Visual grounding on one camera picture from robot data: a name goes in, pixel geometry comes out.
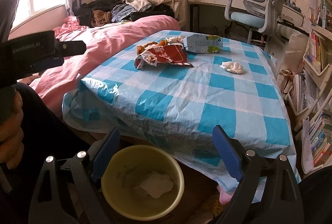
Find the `blue carton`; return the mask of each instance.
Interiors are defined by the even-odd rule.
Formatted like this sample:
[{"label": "blue carton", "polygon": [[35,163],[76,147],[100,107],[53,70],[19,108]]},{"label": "blue carton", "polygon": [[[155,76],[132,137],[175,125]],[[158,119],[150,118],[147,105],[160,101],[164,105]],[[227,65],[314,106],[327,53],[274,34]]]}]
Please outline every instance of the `blue carton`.
[{"label": "blue carton", "polygon": [[222,37],[217,35],[193,34],[183,39],[186,51],[200,54],[218,53],[222,50]]}]

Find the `pink bedding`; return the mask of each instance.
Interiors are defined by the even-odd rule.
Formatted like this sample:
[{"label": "pink bedding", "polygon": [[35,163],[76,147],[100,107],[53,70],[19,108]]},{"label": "pink bedding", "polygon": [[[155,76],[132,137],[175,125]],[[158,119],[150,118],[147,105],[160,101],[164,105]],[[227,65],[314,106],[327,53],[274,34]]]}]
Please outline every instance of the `pink bedding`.
[{"label": "pink bedding", "polygon": [[87,51],[66,59],[62,66],[48,69],[30,86],[57,116],[61,116],[63,96],[77,86],[79,75],[88,74],[119,51],[161,30],[180,30],[180,27],[175,19],[164,15],[98,28],[80,26],[76,17],[69,16],[65,24],[54,29],[55,37],[60,41],[82,40]]}]

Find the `checkered tablecloth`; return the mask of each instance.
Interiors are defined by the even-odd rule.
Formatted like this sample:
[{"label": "checkered tablecloth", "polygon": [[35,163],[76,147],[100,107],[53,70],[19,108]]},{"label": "checkered tablecloth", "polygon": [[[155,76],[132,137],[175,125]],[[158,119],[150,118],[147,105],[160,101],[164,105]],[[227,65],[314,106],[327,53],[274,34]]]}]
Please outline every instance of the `checkered tablecloth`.
[{"label": "checkered tablecloth", "polygon": [[[117,126],[147,139],[228,192],[237,181],[212,144],[216,125],[261,156],[283,152],[295,170],[290,123],[273,74],[275,59],[259,47],[224,38],[218,54],[188,54],[192,68],[163,64],[135,69],[137,45],[192,34],[160,31],[111,57],[86,75],[78,90],[65,95],[65,121],[94,132]],[[228,61],[239,62],[244,74],[220,67]]]}]

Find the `silver bolt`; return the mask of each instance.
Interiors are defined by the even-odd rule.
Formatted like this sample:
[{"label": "silver bolt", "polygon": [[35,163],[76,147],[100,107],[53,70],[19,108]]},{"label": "silver bolt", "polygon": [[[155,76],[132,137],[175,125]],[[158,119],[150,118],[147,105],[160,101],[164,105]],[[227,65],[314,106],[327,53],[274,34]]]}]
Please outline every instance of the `silver bolt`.
[{"label": "silver bolt", "polygon": [[77,156],[81,159],[84,158],[86,156],[86,152],[85,151],[80,151],[77,153]]},{"label": "silver bolt", "polygon": [[286,160],[287,160],[287,157],[286,157],[285,155],[280,155],[280,156],[279,156],[279,159],[280,159],[281,161],[286,161]]},{"label": "silver bolt", "polygon": [[54,160],[54,157],[49,156],[46,158],[46,162],[52,162]]},{"label": "silver bolt", "polygon": [[255,155],[255,151],[249,149],[249,150],[246,151],[246,154],[247,154],[247,156],[249,156],[249,157],[253,157],[253,156]]}]

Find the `finger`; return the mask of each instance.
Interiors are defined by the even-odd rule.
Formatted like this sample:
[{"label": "finger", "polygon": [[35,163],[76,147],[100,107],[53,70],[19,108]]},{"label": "finger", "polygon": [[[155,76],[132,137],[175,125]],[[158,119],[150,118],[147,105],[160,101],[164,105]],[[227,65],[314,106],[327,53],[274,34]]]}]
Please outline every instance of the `finger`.
[{"label": "finger", "polygon": [[14,137],[21,126],[23,119],[23,111],[19,110],[17,114],[12,114],[5,122],[0,126],[0,142],[6,141],[11,137]]},{"label": "finger", "polygon": [[13,110],[16,114],[20,112],[20,110],[22,109],[22,105],[23,105],[22,97],[20,93],[16,91],[14,98],[14,105],[13,105]]},{"label": "finger", "polygon": [[7,140],[2,145],[0,145],[0,162],[7,162],[13,156],[15,156],[20,144],[23,140],[23,131],[20,128],[19,132],[10,140]]},{"label": "finger", "polygon": [[24,145],[21,143],[15,156],[7,162],[8,169],[14,169],[17,167],[17,165],[19,165],[19,163],[22,160],[23,152],[24,152]]}]

